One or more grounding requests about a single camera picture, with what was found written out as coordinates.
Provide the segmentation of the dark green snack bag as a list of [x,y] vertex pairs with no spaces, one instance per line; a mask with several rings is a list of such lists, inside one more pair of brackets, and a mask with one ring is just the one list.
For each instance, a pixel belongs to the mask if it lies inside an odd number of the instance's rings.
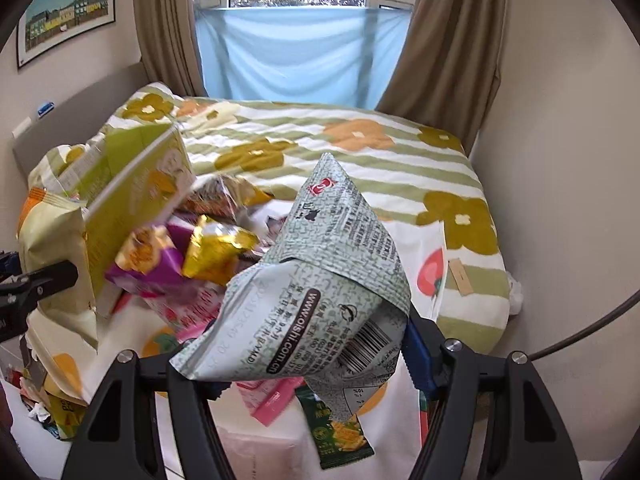
[[350,465],[374,455],[356,415],[346,422],[333,419],[331,410],[307,385],[295,389],[306,418],[322,470]]

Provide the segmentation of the gold snack bag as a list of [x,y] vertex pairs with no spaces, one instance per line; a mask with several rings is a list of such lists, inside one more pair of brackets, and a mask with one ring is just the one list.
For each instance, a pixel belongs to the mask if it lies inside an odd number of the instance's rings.
[[253,232],[202,214],[190,237],[182,275],[226,286],[236,274],[240,255],[257,244],[258,236]]

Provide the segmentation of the pale green snack bag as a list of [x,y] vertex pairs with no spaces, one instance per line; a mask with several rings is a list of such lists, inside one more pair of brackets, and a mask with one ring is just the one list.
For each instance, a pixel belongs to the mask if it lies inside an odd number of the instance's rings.
[[344,422],[394,374],[410,307],[390,233],[326,153],[274,245],[232,278],[213,326],[170,362],[196,382],[304,378]]

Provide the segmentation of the cream orange chip bag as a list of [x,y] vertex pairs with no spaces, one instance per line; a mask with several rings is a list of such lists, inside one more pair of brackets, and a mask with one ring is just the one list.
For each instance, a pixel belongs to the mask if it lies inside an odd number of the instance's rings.
[[40,301],[51,321],[71,330],[91,347],[98,345],[94,293],[89,275],[84,204],[43,188],[31,188],[18,218],[17,241],[26,272],[68,260],[76,266],[76,284]]

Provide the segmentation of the purple chip bag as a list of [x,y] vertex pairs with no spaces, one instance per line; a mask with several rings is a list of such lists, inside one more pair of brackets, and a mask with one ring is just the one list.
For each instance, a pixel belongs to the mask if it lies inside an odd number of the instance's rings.
[[186,284],[182,264],[183,255],[166,226],[151,224],[130,233],[105,278],[130,294],[164,296]]

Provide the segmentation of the green cardboard box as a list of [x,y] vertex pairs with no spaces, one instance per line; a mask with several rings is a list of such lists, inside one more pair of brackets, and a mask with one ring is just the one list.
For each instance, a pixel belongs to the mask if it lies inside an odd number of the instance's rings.
[[179,128],[146,124],[113,129],[99,140],[98,166],[74,193],[84,212],[88,272],[93,296],[131,231],[168,211],[194,181]]

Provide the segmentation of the grey headboard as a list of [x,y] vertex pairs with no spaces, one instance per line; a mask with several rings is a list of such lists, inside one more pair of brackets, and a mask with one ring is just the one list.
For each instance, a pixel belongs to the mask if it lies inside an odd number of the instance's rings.
[[24,178],[51,148],[84,143],[150,78],[141,62],[122,68],[71,96],[37,119],[13,143],[13,155]]

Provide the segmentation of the brown red snack bag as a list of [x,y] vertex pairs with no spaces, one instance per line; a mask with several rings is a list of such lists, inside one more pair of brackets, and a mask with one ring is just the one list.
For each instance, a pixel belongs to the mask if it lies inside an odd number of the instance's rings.
[[272,200],[272,195],[245,179],[228,174],[207,176],[178,205],[186,214],[205,214],[218,219],[236,220]]

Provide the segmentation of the striped flower bedspread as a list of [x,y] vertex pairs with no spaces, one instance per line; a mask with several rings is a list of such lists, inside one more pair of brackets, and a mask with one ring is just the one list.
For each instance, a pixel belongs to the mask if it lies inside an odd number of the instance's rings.
[[174,125],[196,174],[235,174],[278,200],[292,200],[322,154],[329,153],[383,221],[438,222],[448,255],[469,283],[448,280],[437,315],[440,330],[487,353],[510,313],[510,287],[494,220],[480,179],[452,134],[372,110],[270,101],[183,98],[153,82],[76,141],[56,142],[36,160],[32,186],[86,178],[70,165],[112,133]]

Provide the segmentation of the left brown curtain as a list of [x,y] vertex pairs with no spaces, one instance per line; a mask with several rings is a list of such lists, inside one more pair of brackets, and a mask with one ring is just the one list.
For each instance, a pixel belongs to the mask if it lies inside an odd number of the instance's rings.
[[132,0],[141,61],[179,96],[205,96],[192,0]]

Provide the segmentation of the brown curtain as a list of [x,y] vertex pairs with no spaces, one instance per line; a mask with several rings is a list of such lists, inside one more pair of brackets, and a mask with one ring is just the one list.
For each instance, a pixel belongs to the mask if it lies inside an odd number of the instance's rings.
[[179,96],[205,96],[192,0],[132,0],[141,61]]
[[453,134],[472,150],[500,86],[508,0],[416,0],[376,109]]

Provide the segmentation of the right brown curtain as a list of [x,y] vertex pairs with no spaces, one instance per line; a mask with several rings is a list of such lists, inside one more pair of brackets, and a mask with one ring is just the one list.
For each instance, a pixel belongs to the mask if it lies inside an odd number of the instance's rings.
[[508,0],[416,0],[376,109],[453,134],[472,150],[500,86]]

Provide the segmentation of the light blue window cloth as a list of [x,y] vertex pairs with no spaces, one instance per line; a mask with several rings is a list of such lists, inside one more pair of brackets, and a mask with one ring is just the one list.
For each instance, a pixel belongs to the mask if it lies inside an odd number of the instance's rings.
[[205,89],[219,99],[373,110],[409,22],[406,10],[364,6],[198,10]]

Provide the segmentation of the framed wall picture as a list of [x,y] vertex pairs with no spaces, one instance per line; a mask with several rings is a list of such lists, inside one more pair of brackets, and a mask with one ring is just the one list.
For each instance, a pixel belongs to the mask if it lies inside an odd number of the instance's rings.
[[116,21],[115,0],[32,0],[16,28],[16,65]]

